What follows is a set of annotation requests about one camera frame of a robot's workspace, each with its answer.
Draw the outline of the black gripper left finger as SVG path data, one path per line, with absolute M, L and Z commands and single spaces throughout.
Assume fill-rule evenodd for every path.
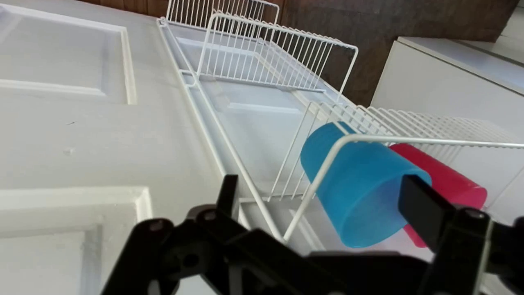
M 194 207 L 181 225 L 168 218 L 138 223 L 102 295 L 176 295 L 196 276 L 218 295 L 256 295 L 256 279 L 235 261 L 233 241 L 248 233 L 233 218 L 236 187 L 238 176 L 228 174 L 218 200 Z

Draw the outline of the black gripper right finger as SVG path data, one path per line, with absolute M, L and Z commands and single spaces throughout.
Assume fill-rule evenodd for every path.
M 421 177 L 402 181 L 399 210 L 435 258 L 418 295 L 482 295 L 485 274 L 524 295 L 524 218 L 495 222 L 472 207 L 456 207 Z

